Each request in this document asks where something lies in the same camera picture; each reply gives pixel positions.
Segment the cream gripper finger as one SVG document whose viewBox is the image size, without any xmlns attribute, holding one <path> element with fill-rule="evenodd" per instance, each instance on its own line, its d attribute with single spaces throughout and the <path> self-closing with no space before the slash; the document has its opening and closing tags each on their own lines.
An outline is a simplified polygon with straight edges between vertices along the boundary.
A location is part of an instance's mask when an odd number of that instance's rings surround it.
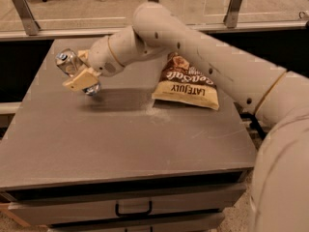
<svg viewBox="0 0 309 232">
<path fill-rule="evenodd" d="M 71 91 L 81 91 L 98 84 L 100 73 L 93 68 L 79 70 L 74 76 L 63 83 L 63 86 Z"/>
</svg>

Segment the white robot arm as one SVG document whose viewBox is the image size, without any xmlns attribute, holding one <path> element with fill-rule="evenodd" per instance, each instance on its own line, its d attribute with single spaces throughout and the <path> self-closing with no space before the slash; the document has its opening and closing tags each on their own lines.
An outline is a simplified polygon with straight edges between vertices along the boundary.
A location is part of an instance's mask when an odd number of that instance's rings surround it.
<svg viewBox="0 0 309 232">
<path fill-rule="evenodd" d="M 153 96 L 216 109 L 223 89 L 270 125 L 252 180 L 249 232 L 309 232 L 309 82 L 307 77 L 194 31 L 161 5 L 140 5 L 122 31 L 80 54 L 60 53 L 65 87 L 93 95 L 99 80 L 167 51 Z"/>
</svg>

